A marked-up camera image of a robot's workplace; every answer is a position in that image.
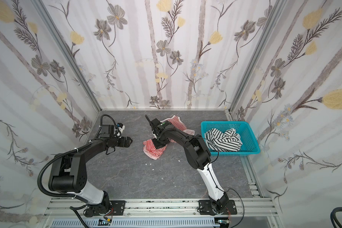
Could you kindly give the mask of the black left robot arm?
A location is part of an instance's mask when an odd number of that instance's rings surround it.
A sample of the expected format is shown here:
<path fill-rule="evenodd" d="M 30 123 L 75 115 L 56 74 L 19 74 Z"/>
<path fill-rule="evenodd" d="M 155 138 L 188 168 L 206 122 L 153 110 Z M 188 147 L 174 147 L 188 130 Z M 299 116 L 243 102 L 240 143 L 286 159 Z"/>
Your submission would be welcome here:
<path fill-rule="evenodd" d="M 100 190 L 87 180 L 86 163 L 110 148 L 128 148 L 131 137 L 94 138 L 87 144 L 71 151 L 57 154 L 38 174 L 39 190 L 50 197 L 74 198 L 85 205 L 72 208 L 74 212 L 84 208 L 84 215 L 108 215 L 114 211 L 106 191 Z"/>

